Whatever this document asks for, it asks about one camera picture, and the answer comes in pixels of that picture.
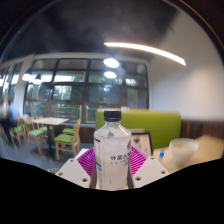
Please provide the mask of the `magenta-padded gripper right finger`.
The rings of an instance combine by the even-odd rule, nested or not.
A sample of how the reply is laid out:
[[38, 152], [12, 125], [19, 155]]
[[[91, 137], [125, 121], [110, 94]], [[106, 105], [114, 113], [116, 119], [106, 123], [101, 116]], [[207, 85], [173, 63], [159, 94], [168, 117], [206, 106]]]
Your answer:
[[131, 147], [129, 159], [128, 187], [140, 188], [157, 181], [169, 172], [155, 156], [147, 157], [135, 147]]

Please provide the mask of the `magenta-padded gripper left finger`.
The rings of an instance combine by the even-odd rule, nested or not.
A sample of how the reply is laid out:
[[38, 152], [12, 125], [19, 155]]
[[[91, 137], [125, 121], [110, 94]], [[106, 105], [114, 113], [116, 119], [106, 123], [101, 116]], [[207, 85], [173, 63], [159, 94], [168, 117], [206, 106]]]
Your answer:
[[75, 158], [69, 159], [56, 175], [84, 188], [96, 187], [94, 149], [82, 149]]

